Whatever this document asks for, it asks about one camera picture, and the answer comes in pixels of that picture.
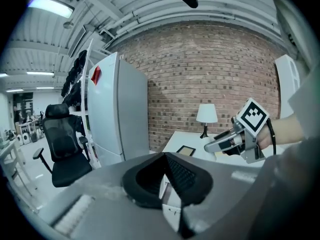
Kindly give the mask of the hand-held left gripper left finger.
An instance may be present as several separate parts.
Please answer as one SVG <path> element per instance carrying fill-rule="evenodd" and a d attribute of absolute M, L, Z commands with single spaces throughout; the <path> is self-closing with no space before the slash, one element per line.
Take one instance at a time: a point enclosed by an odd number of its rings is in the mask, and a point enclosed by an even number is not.
<path fill-rule="evenodd" d="M 161 209 L 159 194 L 166 167 L 166 156 L 161 152 L 128 169 L 121 179 L 128 198 L 138 207 Z"/>

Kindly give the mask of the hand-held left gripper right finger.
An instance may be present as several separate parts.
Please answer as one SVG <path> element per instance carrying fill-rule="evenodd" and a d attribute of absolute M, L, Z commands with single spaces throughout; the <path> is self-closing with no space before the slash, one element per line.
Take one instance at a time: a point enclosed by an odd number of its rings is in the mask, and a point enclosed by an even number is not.
<path fill-rule="evenodd" d="M 204 169 L 185 161 L 175 153 L 165 153 L 165 175 L 181 200 L 178 233 L 183 238 L 195 235 L 188 226 L 184 208 L 200 204 L 213 187 L 212 176 Z"/>

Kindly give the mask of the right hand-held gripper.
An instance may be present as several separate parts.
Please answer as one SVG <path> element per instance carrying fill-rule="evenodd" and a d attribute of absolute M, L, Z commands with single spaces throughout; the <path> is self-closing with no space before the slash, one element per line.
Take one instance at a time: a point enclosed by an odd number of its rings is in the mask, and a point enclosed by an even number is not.
<path fill-rule="evenodd" d="M 258 134 L 269 119 L 269 113 L 253 98 L 249 98 L 241 110 L 232 118 L 233 130 L 224 131 L 204 146 L 208 153 L 222 152 L 228 156 L 241 156 L 248 164 L 265 159 L 258 145 Z M 244 135 L 241 145 L 233 146 L 231 140 Z"/>

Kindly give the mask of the person's right hand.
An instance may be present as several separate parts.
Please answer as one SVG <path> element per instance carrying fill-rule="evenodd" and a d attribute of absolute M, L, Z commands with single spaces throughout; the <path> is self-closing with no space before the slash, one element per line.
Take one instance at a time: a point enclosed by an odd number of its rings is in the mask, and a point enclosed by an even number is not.
<path fill-rule="evenodd" d="M 230 143 L 233 146 L 237 146 L 237 145 L 242 145 L 244 142 L 244 135 L 243 134 L 237 134 L 231 141 Z"/>

